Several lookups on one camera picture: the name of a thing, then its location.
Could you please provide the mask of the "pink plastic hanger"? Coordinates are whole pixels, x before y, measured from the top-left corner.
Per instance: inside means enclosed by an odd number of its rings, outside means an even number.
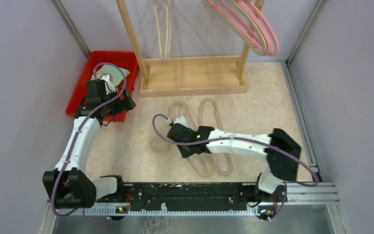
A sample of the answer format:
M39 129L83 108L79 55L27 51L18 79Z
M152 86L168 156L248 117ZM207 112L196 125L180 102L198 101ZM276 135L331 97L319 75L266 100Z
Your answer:
M205 0L207 6L213 10L235 33L259 56L264 55L267 46L259 29L256 32L250 28L241 18L236 15L226 3L222 3L220 8L213 0Z
M279 42L275 32L270 26L269 22L262 13L264 5L263 0L243 0L243 5L248 9L248 15L250 16L250 25L255 29L259 29L261 34L264 36L267 46L266 56L275 57L279 50Z
M221 0L219 3L227 12L229 26L257 55L276 55L276 36L261 13L262 0Z

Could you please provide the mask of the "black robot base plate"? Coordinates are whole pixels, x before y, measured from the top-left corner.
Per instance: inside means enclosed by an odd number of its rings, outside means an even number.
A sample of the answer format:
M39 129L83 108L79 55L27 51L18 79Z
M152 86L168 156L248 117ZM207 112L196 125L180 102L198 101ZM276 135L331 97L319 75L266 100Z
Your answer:
M119 186L100 203L123 203L130 211L227 212L245 211L254 205L284 201L284 186L272 195L258 193L255 183L159 183L134 182Z

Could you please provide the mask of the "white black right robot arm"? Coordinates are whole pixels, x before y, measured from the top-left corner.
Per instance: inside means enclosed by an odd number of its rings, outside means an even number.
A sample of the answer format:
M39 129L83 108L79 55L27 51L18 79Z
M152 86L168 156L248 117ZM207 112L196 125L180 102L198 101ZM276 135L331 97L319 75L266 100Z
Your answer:
M175 142L183 158L194 154L233 154L254 157L267 164L257 177L255 196L267 201L276 188L298 175L301 146L283 129L269 134L247 135L226 132L211 126L189 128L183 117L171 124L167 138Z

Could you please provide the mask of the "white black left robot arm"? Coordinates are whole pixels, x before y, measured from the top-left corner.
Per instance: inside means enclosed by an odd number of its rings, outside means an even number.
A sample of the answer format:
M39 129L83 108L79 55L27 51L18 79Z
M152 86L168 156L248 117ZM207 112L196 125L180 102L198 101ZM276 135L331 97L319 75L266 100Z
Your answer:
M45 171L42 182L57 209L90 208L109 196L122 201L127 194L118 175L103 176L92 181L86 176L86 166L96 135L104 121L135 107L125 84L113 83L111 74L86 82L86 96L81 99L74 115L74 126L61 159L51 171Z

